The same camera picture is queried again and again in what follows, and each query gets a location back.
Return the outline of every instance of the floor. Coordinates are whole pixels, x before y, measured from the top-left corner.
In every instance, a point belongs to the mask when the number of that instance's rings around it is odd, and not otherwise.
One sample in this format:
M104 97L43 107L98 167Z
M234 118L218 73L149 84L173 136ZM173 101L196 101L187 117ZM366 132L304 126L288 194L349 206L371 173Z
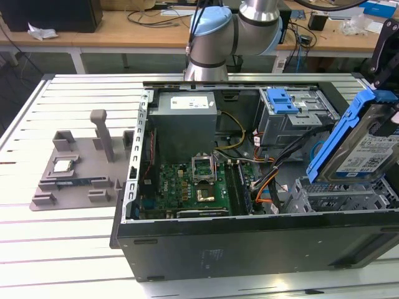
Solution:
M69 54L33 53L31 60L45 74L74 74L75 69ZM0 56L0 136L17 115L29 95L40 81L42 75L27 62L23 55L19 56L19 65L11 67L5 64ZM243 57L244 63L241 72L267 73L271 72L274 58L265 56ZM181 73L185 67L184 55L161 54L129 54L130 67L123 68L120 54L84 54L83 60L88 72L92 74L117 74L117 73ZM345 72L352 72L359 67L362 59L350 59L345 67ZM339 72L338 61L327 72ZM294 58L286 68L286 72L295 72L297 62ZM307 72L305 64L299 68L299 72Z

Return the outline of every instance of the power supply label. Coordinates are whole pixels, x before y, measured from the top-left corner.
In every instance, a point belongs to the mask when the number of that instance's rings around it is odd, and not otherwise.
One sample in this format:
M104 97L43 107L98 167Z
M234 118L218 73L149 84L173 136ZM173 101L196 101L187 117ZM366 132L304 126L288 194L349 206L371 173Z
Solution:
M172 97L171 109L208 109L207 97Z

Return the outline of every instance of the blue clip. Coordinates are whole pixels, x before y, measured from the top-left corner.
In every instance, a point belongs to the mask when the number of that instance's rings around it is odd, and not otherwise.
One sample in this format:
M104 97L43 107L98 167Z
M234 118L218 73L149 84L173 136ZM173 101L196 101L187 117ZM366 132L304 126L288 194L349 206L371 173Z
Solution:
M268 88L267 98L273 105L275 114L297 114L299 109L291 102L291 97L282 88Z

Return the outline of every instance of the desk leg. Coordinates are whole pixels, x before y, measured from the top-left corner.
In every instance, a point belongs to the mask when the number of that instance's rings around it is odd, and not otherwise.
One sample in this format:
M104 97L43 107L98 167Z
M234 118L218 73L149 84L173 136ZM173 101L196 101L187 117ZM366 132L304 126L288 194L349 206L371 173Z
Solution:
M338 70L344 71L348 64L348 61L349 61L349 58L342 58L338 64Z
M86 67L83 63L82 56L79 50L73 50L70 53L72 57L72 61L74 62L76 73L77 74L87 74Z
M13 52L3 52L1 55L11 64L12 67L18 66L18 60Z
M286 65L287 56L277 52L276 59L274 59L272 73L282 73Z
M125 69L129 68L129 62L127 61L127 54L121 54L122 56L122 62L123 62L123 67Z

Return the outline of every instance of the hard drive label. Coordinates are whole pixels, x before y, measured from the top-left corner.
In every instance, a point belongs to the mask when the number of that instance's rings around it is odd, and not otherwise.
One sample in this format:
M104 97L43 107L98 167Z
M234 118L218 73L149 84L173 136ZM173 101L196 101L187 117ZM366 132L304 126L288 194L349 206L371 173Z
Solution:
M399 136L378 137L370 134L363 137L356 148L337 169L337 175L354 177L375 172L393 153Z

